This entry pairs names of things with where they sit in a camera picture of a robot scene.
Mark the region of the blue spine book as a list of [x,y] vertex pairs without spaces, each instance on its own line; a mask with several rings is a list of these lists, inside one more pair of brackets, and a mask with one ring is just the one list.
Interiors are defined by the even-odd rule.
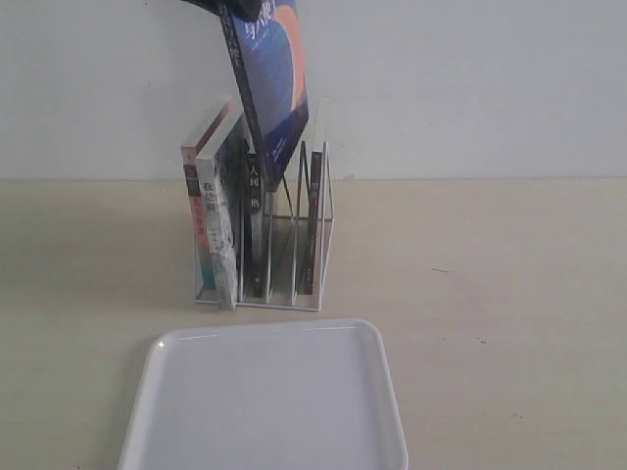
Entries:
[[273,192],[309,120],[296,3],[264,1],[253,22],[221,4],[218,17],[265,188]]

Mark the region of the grey cat cover book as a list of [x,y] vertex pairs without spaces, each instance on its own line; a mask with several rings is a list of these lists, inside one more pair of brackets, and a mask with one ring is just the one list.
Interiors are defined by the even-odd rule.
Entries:
[[209,257],[218,303],[233,310],[238,298],[235,227],[238,223],[242,113],[229,112],[196,159]]

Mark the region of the dark brown spine book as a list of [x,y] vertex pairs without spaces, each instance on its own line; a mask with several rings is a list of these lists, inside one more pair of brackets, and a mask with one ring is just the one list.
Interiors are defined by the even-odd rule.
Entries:
[[301,143],[300,169],[305,172],[308,202],[307,235],[305,239],[303,265],[299,294],[310,296],[314,293],[315,272],[317,265],[318,225],[320,216],[320,197],[323,193],[322,176],[324,163],[325,130],[328,118],[329,98],[323,96],[318,102],[314,120],[313,145],[308,153],[306,142]]

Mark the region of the black spine book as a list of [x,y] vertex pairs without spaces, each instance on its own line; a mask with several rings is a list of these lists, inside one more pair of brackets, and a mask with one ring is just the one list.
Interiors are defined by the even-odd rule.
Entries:
[[244,142],[245,150],[245,248],[247,270],[250,278],[249,291],[254,298],[262,298],[265,289],[263,271],[264,232],[264,189],[256,153]]

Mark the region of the pink and teal book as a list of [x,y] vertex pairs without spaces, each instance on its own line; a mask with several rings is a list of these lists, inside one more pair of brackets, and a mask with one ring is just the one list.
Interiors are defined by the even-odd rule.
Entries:
[[193,223],[196,296],[203,290],[214,290],[216,288],[206,227],[207,218],[202,207],[201,185],[196,160],[231,107],[232,98],[230,96],[220,96],[200,118],[199,122],[180,145],[182,168]]

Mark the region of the white plastic tray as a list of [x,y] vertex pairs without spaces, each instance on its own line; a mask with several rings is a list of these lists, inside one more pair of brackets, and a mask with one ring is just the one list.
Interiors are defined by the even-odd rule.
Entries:
[[148,351],[122,469],[406,469],[382,337],[359,318],[173,330]]

